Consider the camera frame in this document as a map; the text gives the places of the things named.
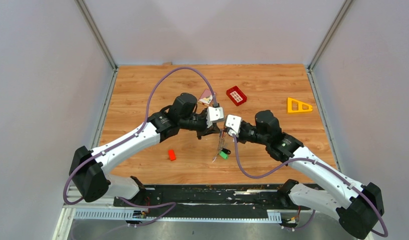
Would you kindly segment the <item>green tag key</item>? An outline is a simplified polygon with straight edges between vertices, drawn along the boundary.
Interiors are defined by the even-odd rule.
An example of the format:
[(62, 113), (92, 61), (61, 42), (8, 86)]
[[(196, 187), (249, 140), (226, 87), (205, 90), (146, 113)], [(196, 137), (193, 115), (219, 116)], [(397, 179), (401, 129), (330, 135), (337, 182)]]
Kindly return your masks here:
[(220, 151), (220, 152), (219, 152), (219, 156), (220, 156), (221, 158), (223, 158), (224, 160), (227, 160), (227, 159), (229, 158), (229, 155), (226, 154), (226, 153), (223, 152), (223, 151)]

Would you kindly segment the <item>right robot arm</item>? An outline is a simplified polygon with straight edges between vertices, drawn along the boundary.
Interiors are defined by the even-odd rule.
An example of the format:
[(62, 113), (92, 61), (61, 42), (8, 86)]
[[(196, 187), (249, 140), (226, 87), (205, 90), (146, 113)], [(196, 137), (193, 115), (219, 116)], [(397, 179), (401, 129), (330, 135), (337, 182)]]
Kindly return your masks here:
[[(259, 111), (255, 124), (228, 115), (225, 122), (233, 137), (236, 162), (241, 172), (251, 179), (265, 178), (284, 166), (295, 169), (322, 187), (312, 189), (289, 179), (280, 188), (278, 202), (290, 209), (294, 205), (307, 207), (338, 221), (356, 239), (364, 240), (369, 233), (386, 238), (389, 235), (382, 218), (385, 213), (382, 191), (373, 182), (363, 184), (346, 176), (320, 159), (294, 136), (285, 133), (270, 110)], [(263, 145), (268, 155), (280, 165), (262, 175), (251, 175), (242, 167), (238, 144), (247, 142)]]

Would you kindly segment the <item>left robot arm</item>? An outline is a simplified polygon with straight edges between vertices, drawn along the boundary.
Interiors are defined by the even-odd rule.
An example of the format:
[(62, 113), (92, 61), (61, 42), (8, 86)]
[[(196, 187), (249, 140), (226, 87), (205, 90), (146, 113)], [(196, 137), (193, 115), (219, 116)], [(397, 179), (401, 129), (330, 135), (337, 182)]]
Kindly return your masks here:
[(146, 193), (136, 177), (120, 177), (110, 172), (138, 152), (173, 137), (181, 129), (195, 131), (198, 139), (219, 134), (217, 123), (224, 121), (223, 108), (216, 104), (197, 113), (198, 100), (190, 93), (181, 93), (171, 105), (147, 116), (131, 132), (105, 145), (75, 150), (69, 169), (69, 179), (81, 197), (91, 203), (103, 196), (122, 197), (132, 206), (139, 207)]

